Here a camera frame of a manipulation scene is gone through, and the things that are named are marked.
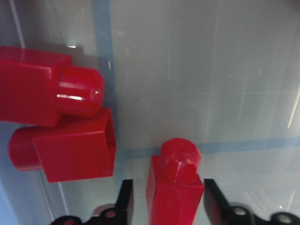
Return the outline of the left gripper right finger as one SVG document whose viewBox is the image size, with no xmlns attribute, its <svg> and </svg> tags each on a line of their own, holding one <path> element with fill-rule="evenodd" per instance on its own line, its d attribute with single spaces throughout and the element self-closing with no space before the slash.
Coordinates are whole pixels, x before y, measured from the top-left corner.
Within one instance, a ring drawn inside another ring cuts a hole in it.
<svg viewBox="0 0 300 225">
<path fill-rule="evenodd" d="M 204 208 L 211 225 L 298 225 L 300 218 L 277 212 L 265 220 L 242 205 L 232 205 L 213 179 L 204 180 Z"/>
</svg>

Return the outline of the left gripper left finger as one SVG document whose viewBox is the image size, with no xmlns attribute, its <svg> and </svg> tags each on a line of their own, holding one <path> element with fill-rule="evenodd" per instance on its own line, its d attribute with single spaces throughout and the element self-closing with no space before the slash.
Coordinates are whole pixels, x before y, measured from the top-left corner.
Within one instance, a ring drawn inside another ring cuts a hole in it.
<svg viewBox="0 0 300 225">
<path fill-rule="evenodd" d="M 62 216 L 53 225 L 130 225 L 134 211 L 133 180 L 123 180 L 116 203 L 97 207 L 89 220 L 76 216 Z"/>
</svg>

